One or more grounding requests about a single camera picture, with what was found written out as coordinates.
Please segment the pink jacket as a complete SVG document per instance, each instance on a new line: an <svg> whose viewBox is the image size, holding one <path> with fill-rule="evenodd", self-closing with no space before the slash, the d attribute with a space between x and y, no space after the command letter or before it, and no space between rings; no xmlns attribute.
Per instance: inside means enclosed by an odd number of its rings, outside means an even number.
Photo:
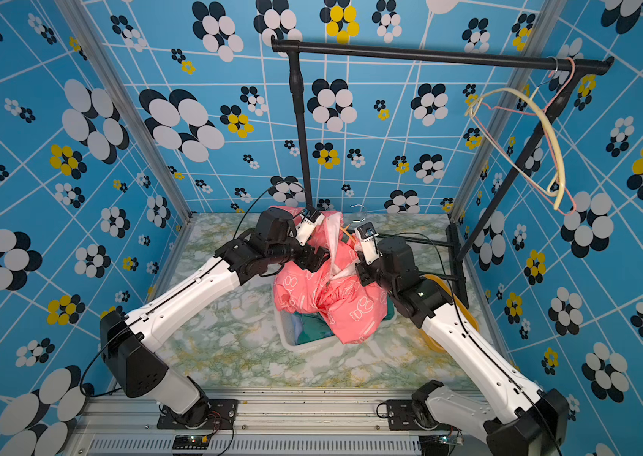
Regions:
<svg viewBox="0 0 643 456"><path fill-rule="evenodd" d="M386 292L378 285L362 286L355 265L357 243L342 240L343 216L325 211L324 221L308 244L324 247L330 258L316 273L300 269L293 262L281 269L273 284L278 311L320 314L343 344L359 344L370 337L388 317Z"/></svg>

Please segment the green jacket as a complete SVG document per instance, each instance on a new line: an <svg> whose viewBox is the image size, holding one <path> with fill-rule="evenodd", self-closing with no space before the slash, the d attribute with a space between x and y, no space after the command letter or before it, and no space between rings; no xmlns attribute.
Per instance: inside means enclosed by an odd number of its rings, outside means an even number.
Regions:
<svg viewBox="0 0 643 456"><path fill-rule="evenodd" d="M291 321L297 346L335 336L319 313L293 313Z"/></svg>

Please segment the wooden hanger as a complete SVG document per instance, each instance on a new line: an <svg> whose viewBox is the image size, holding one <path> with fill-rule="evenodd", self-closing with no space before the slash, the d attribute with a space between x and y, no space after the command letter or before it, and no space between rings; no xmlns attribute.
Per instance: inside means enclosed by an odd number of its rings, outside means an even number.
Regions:
<svg viewBox="0 0 643 456"><path fill-rule="evenodd" d="M342 240L350 245L354 246L359 240L357 235L357 228L362 224L365 224L369 216L369 210L362 203L352 204L351 211L344 215L344 223L340 226L340 232L342 234Z"/></svg>

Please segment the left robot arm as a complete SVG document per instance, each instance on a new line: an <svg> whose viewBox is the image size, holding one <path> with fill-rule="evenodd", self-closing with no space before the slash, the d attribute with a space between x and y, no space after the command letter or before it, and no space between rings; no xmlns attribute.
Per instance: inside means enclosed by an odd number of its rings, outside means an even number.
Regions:
<svg viewBox="0 0 643 456"><path fill-rule="evenodd" d="M195 273L165 294L125 315L111 311L100 321L96 360L109 369L129 398L149 398L176 424L198 429L209 418L209 399L187 376L177 374L158 350L187 321L216 299L267 273L272 265L296 264L317 272L330 258L310 239L324 216L304 209L297 216L281 207L262 212L255 227L219 247Z"/></svg>

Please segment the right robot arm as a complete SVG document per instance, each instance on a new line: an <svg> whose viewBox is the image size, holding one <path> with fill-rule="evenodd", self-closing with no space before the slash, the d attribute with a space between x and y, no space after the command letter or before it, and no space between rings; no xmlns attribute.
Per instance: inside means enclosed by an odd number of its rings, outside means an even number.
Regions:
<svg viewBox="0 0 643 456"><path fill-rule="evenodd" d="M440 345L484 396L469 399L438 381L412 400L428 425L450 425L487 444L494 455L559 455L566 440L569 406L562 393L544 391L516 370L473 328L439 279L420 273L401 237L359 239L357 271L376 283L397 313Z"/></svg>

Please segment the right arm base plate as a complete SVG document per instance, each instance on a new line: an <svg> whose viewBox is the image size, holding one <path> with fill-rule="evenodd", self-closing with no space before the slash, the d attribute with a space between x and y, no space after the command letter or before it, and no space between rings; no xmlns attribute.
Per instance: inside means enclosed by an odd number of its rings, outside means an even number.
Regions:
<svg viewBox="0 0 643 456"><path fill-rule="evenodd" d="M384 403L384 416L390 431L442 431L444 426L424 412L412 400L389 399Z"/></svg>

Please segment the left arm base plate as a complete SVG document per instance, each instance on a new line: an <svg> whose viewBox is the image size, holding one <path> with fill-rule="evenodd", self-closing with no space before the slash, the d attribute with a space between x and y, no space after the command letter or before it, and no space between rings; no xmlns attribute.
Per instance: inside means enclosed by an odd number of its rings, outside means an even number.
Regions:
<svg viewBox="0 0 643 456"><path fill-rule="evenodd" d="M167 406L161 406L156 427L162 431L230 431L238 416L240 401L237 399L209 399L198 408L178 415Z"/></svg>

